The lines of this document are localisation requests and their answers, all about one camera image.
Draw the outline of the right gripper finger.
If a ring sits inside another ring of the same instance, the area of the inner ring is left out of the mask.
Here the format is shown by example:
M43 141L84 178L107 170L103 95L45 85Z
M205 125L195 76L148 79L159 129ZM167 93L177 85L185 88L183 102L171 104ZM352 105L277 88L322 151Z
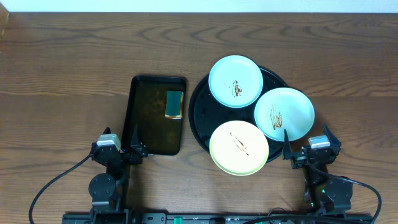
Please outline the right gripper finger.
M287 130L284 130L284 145L282 149L282 159L289 160L292 158L292 149L290 146L289 136L287 134Z
M324 123L323 124L323 133L324 135L327 136L329 142L330 142L330 147L331 148L340 148L341 147L341 142L338 140L338 138L329 130L328 126Z

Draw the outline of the yellow plate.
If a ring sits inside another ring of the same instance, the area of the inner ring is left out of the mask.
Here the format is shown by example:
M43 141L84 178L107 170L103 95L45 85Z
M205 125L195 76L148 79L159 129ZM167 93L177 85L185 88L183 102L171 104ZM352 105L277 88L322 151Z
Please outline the yellow plate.
M236 176L256 173L269 157L269 144L262 131L238 120L223 123L214 130L209 150L221 170Z

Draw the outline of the green yellow sponge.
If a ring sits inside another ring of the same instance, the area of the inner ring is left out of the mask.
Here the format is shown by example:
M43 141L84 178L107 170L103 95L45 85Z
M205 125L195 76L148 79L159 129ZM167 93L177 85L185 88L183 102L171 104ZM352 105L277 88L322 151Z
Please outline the green yellow sponge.
M165 117L168 119L183 118L183 92L167 91Z

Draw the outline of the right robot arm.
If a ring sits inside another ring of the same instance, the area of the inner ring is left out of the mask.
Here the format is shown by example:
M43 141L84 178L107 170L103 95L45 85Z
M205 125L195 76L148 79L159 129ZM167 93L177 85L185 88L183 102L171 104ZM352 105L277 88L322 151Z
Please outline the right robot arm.
M351 208L352 183L332 177L327 165L341 150L341 142L323 125L323 135L308 139L308 145L294 152L289 136L284 133L283 160L290 160L293 169L302 169L305 179L305 201L312 204L317 215L344 215Z

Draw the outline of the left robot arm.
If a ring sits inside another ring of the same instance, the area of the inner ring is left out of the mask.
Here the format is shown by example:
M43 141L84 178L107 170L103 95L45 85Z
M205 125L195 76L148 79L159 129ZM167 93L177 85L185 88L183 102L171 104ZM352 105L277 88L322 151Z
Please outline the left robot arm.
M92 178L88 190L95 213L120 212L124 210L124 197L130 178L131 165L141 165L148 153L134 128L129 149L123 149L116 134L106 128L99 139L91 144L90 157L105 166L106 172Z

